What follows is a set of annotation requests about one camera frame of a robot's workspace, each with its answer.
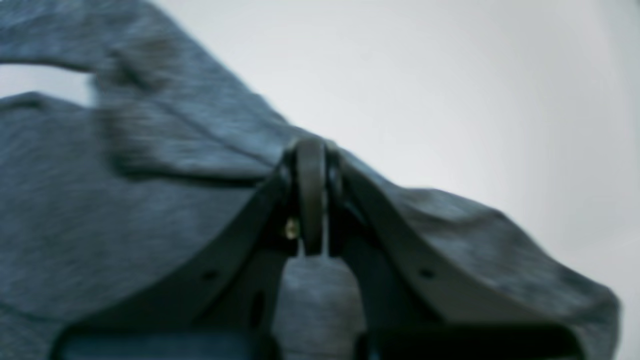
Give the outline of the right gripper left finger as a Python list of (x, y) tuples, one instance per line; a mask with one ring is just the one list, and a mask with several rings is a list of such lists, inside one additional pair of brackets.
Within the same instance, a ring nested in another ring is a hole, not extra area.
[(289, 258), (323, 250), (327, 150), (283, 153), (222, 233), (170, 274), (70, 325), (52, 360), (281, 360), (271, 333)]

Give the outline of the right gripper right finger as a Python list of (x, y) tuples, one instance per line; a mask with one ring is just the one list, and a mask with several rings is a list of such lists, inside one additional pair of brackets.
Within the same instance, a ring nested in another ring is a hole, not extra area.
[(327, 250), (354, 273), (355, 360), (583, 360), (564, 323), (473, 279), (421, 239), (336, 148), (325, 150)]

